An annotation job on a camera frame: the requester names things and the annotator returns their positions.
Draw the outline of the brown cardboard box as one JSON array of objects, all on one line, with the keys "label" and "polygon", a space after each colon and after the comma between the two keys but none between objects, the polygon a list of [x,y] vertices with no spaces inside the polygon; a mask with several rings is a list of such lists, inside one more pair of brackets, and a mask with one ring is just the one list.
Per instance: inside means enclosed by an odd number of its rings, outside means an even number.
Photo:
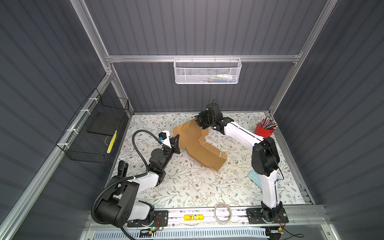
[{"label": "brown cardboard box", "polygon": [[205,168],[219,171],[227,161],[227,154],[208,143],[208,129],[202,129],[197,121],[191,120],[173,128],[175,136],[179,136],[179,148]]}]

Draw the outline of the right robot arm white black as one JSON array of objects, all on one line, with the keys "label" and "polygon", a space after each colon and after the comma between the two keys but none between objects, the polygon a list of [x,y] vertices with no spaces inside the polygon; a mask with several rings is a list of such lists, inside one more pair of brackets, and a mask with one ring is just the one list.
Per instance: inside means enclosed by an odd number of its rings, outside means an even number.
[{"label": "right robot arm white black", "polygon": [[224,117],[217,103],[210,103],[206,110],[195,116],[202,129],[211,128],[227,135],[251,151],[251,165],[259,174],[263,200],[262,206],[274,210],[282,205],[278,193],[278,170],[280,157],[273,138],[263,138],[241,127],[233,119]]}]

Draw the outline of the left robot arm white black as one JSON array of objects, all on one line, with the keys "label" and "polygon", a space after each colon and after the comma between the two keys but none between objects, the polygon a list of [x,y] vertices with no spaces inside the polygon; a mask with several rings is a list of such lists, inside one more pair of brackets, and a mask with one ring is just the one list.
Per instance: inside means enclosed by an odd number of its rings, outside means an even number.
[{"label": "left robot arm white black", "polygon": [[136,134],[140,132],[150,134],[162,147],[154,149],[151,152],[149,162],[147,162],[137,148],[136,143],[133,143],[135,150],[144,161],[146,171],[128,177],[129,165],[124,161],[119,162],[118,174],[110,179],[92,205],[91,216],[98,224],[122,228],[129,221],[142,221],[150,225],[155,218],[155,207],[152,204],[138,200],[137,194],[156,187],[163,182],[166,176],[165,168],[172,156],[180,153],[180,136],[170,137],[168,131],[163,131],[156,137],[149,131],[138,130],[134,133],[132,141],[135,140]]}]

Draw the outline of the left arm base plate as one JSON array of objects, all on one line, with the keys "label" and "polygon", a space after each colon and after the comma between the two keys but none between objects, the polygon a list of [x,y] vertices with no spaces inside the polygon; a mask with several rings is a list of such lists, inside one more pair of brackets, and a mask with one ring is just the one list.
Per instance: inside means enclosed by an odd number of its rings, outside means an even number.
[{"label": "left arm base plate", "polygon": [[169,219],[169,211],[155,210],[149,219],[145,220],[131,220],[127,222],[129,228],[140,227],[167,227]]}]

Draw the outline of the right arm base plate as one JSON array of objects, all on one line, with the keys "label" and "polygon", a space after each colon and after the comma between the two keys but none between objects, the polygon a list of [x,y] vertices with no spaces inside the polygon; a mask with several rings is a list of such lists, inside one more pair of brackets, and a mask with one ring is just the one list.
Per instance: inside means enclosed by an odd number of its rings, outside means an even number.
[{"label": "right arm base plate", "polygon": [[247,208],[246,215],[250,224],[287,224],[289,218],[283,203],[279,202],[275,208],[268,208],[262,203],[259,208]]}]

